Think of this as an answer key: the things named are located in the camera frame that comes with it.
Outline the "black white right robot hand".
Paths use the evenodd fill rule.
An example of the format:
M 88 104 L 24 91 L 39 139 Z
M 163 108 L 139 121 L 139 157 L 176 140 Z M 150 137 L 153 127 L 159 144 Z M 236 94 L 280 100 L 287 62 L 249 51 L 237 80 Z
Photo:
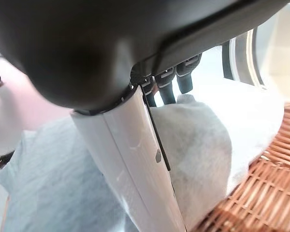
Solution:
M 141 232 L 184 232 L 142 88 L 269 19 L 285 0 L 0 0 L 0 53 L 73 109 L 90 154 Z

